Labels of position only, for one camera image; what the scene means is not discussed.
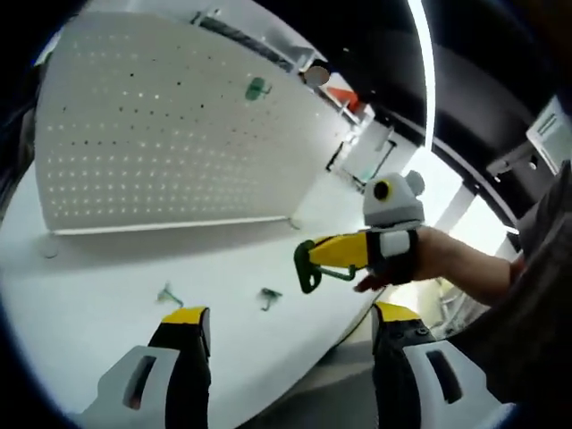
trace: wrist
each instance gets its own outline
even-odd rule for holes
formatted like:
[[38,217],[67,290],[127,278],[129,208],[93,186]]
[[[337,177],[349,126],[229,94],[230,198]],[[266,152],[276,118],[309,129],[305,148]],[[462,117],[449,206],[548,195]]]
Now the wrist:
[[449,235],[429,226],[417,230],[419,237],[419,267],[416,280],[446,277]]

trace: ceiling light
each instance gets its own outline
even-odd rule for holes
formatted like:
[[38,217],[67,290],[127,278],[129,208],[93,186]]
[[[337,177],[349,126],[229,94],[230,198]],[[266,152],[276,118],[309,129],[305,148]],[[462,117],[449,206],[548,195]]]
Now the ceiling light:
[[435,94],[435,63],[433,60],[433,45],[429,24],[425,16],[425,10],[421,0],[408,0],[409,9],[413,15],[413,21],[417,28],[419,43],[421,44],[421,56],[423,57],[423,68],[425,70],[425,91],[427,100],[427,119],[425,124],[425,148],[431,150],[433,145],[433,134],[435,131],[435,115],[437,100]]
[[520,232],[518,232],[518,229],[513,228],[512,226],[504,225],[504,227],[505,227],[505,229],[507,230],[507,232],[508,232],[509,234],[518,235],[518,234],[520,233]]

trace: green object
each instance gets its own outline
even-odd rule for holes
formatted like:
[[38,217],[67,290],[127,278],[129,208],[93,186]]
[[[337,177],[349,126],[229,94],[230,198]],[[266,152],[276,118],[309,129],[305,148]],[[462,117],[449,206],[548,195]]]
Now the green object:
[[260,291],[260,294],[263,296],[263,298],[266,298],[266,307],[262,308],[262,311],[268,311],[268,309],[270,308],[270,306],[279,298],[282,296],[282,294],[280,292],[277,292],[276,290],[272,290],[272,289],[268,289],[268,288],[263,288]]
[[322,282],[322,274],[346,282],[350,282],[356,278],[356,267],[354,265],[350,265],[349,272],[345,274],[312,264],[310,262],[310,250],[314,247],[315,243],[312,240],[308,240],[299,244],[294,251],[294,265],[298,273],[300,287],[304,293],[312,293],[315,288],[320,285]]
[[180,308],[184,307],[182,301],[172,294],[171,284],[169,282],[167,282],[164,288],[157,294],[157,301],[159,302],[173,301],[179,304]]
[[249,101],[256,101],[262,96],[263,94],[270,94],[272,90],[272,86],[265,90],[266,81],[262,78],[254,78],[250,85],[248,85],[247,93],[245,94],[245,98]]

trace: human hand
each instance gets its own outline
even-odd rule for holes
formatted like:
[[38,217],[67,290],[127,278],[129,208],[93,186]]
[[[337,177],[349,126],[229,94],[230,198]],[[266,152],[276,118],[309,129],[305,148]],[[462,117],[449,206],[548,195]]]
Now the human hand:
[[[417,230],[419,238],[417,252],[418,266],[413,274],[413,280],[427,280],[440,277],[442,275],[442,252],[443,244],[450,240],[450,237],[443,232],[429,227],[421,227]],[[366,290],[378,291],[391,284],[389,275],[369,274],[364,280],[354,287],[354,291],[362,293]]]

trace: pegboard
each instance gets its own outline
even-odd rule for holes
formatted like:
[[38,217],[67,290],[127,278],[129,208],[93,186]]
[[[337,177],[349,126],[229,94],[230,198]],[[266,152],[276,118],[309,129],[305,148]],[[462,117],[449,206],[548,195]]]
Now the pegboard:
[[[268,94],[246,97],[254,78]],[[349,131],[295,76],[191,25],[87,13],[38,100],[50,230],[289,216]]]

